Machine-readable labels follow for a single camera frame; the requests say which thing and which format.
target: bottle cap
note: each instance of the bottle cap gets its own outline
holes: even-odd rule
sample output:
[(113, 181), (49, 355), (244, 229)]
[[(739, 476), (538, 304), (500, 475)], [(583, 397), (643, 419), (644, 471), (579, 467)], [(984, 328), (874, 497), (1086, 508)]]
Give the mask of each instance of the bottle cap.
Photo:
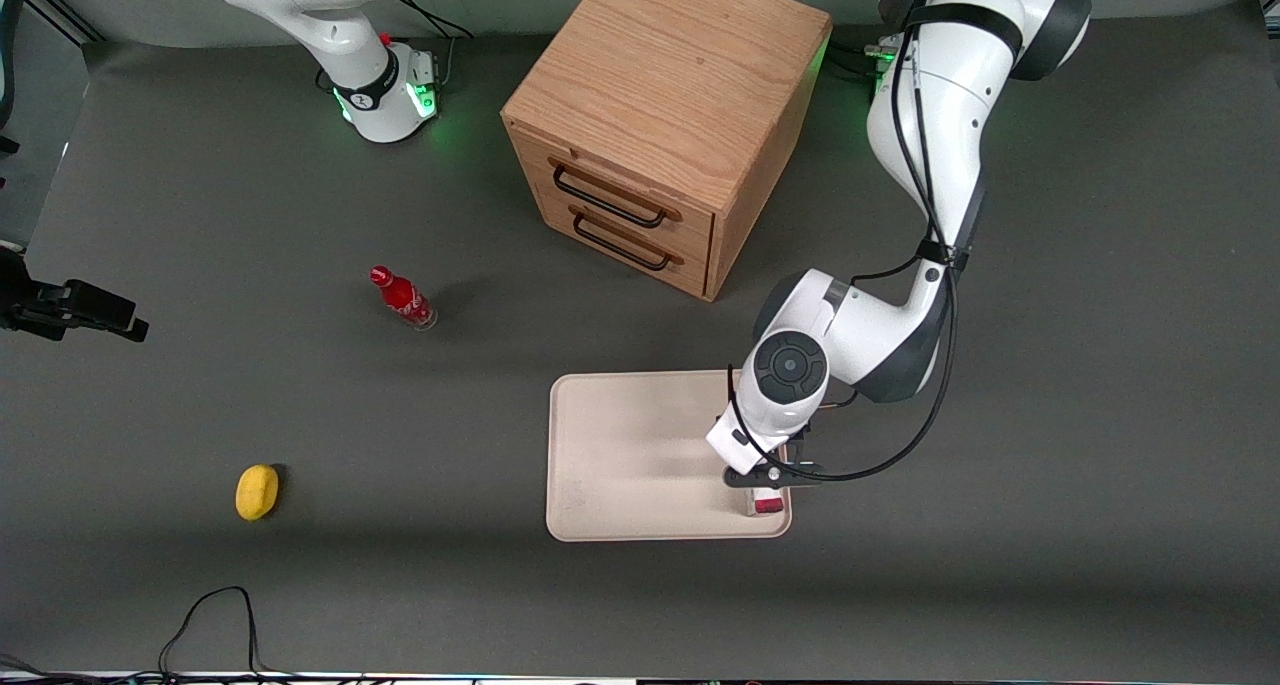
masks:
[(379, 288), (385, 288), (387, 286), (392, 284), (392, 280), (394, 280), (396, 277), (392, 275), (390, 270), (385, 269), (381, 265), (378, 265), (369, 271), (369, 279), (374, 280), (374, 284), (378, 286)]

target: green light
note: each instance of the green light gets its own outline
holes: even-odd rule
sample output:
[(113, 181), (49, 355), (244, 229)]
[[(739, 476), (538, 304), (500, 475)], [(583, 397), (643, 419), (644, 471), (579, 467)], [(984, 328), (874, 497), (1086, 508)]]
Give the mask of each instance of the green light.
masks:
[(337, 90), (333, 91), (333, 97), (338, 101), (338, 108), (342, 108), (342, 119), (351, 123), (351, 111), (347, 111), (347, 102), (342, 101), (342, 96)]
[(435, 90), (430, 85), (404, 83), (404, 92), (413, 101), (413, 108), (417, 108), (422, 120), (435, 115)]

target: small red object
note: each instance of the small red object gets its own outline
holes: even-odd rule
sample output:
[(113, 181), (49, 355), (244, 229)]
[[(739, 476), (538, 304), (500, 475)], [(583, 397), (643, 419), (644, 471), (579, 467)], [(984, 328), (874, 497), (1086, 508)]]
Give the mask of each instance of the small red object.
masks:
[(769, 515), (772, 512), (782, 512), (782, 498), (755, 501), (755, 512), (756, 515)]
[(426, 330), (430, 325), (435, 325), (435, 310), (413, 283), (393, 275), (381, 265), (369, 271), (369, 279), (383, 292), (387, 307), (394, 310), (415, 330)]

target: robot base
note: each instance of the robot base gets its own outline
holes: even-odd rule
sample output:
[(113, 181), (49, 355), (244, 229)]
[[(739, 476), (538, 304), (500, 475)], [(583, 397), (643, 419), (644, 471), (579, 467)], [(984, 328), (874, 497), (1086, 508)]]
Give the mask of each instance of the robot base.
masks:
[(399, 61), (399, 74), (376, 110), (357, 110), (334, 92), (343, 118), (366, 141), (375, 143), (403, 141), (435, 117), (439, 108), (434, 56), (412, 50), (407, 44), (390, 44), (389, 50)]

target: red bottle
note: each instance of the red bottle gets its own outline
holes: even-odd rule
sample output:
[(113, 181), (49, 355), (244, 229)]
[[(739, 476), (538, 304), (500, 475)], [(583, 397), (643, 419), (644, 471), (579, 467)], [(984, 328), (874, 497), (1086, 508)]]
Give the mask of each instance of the red bottle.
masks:
[(383, 292), (383, 302), (387, 307), (397, 311), (415, 330), (426, 330), (435, 325), (436, 312), (431, 303), (426, 302), (422, 293), (417, 292), (413, 283), (404, 278), (397, 278), (390, 270), (379, 265), (369, 271), (369, 279), (374, 280)]

